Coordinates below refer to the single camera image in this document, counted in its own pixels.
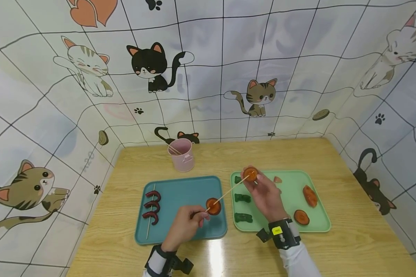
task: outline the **pink bucket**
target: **pink bucket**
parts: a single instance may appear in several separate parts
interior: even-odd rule
[[[193,157],[193,143],[188,139],[181,138],[174,140],[169,145],[179,152],[176,153],[168,146],[168,154],[171,155],[174,168],[179,172],[187,172],[193,169],[195,162]]]

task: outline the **yellow label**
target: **yellow label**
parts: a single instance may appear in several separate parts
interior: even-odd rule
[[[278,235],[282,233],[282,228],[280,226],[274,227],[271,231],[273,232],[273,235]]]

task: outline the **wooden skewer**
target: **wooden skewer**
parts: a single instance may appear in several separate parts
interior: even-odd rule
[[[149,217],[148,220],[148,230],[146,231],[146,239],[148,239],[148,234],[149,234],[149,225],[151,224],[151,217]]]
[[[217,199],[217,201],[215,201],[211,206],[214,206],[214,205],[216,205],[216,203],[217,202],[219,202],[222,198],[224,198],[225,197],[225,195],[227,195],[231,190],[233,190],[235,187],[237,187],[238,185],[240,185],[243,181],[245,181],[246,180],[246,178],[248,178],[249,177],[249,175],[247,175],[245,178],[243,178],[240,182],[238,182],[237,184],[235,184],[235,186],[234,187],[232,187],[230,190],[228,190],[227,192],[225,192],[224,193],[224,195],[222,195],[219,199]]]
[[[181,152],[179,152],[179,151],[177,151],[173,146],[170,146],[170,145],[168,145],[168,147],[169,148],[171,148],[171,150],[174,152],[174,154],[179,154],[179,155],[182,155],[182,153]]]

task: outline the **cookie illustration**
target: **cookie illustration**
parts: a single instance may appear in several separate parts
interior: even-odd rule
[[[330,111],[325,108],[323,110],[318,111],[314,116],[313,116],[313,120],[321,120],[324,119],[325,117],[328,116],[328,114],[330,114]]]
[[[105,131],[98,131],[98,143],[102,146],[108,143],[108,135]]]

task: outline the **white sleeve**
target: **white sleeve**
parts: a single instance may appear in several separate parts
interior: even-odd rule
[[[288,250],[279,249],[279,254],[289,277],[322,276],[302,242],[300,242],[300,245],[291,247]]]
[[[152,269],[152,271],[154,271],[156,274],[161,274],[163,267],[165,265],[165,262],[166,262],[166,259],[162,257],[161,255],[159,255],[157,251],[154,251],[154,253],[152,254],[151,258],[148,261],[148,265],[149,265],[149,268]],[[171,271],[168,273],[168,276],[172,276],[172,274],[173,274],[173,270],[171,269]],[[147,270],[145,269],[143,271],[142,277],[151,277],[151,275],[148,274]]]

